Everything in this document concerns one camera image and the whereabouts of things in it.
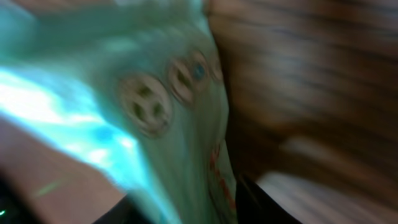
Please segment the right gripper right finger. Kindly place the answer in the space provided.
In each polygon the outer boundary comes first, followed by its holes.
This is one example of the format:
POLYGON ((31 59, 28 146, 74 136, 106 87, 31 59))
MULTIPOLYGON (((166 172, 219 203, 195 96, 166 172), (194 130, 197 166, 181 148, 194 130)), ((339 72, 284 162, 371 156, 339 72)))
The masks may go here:
POLYGON ((239 224, 302 224, 245 175, 236 184, 239 224))

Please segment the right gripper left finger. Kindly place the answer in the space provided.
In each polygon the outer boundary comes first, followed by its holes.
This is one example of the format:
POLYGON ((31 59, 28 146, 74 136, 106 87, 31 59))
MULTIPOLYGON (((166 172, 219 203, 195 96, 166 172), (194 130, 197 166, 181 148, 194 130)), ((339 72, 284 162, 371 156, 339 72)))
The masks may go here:
POLYGON ((93 224, 146 224, 146 217, 125 196, 93 224))

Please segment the teal wet wipes pack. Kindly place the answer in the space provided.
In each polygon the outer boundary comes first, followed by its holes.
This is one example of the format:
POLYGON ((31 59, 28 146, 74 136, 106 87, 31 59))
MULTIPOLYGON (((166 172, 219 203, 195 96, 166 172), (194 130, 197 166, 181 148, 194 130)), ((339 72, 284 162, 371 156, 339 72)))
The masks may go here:
POLYGON ((205 1, 2 1, 1 112, 152 223, 236 223, 205 1))

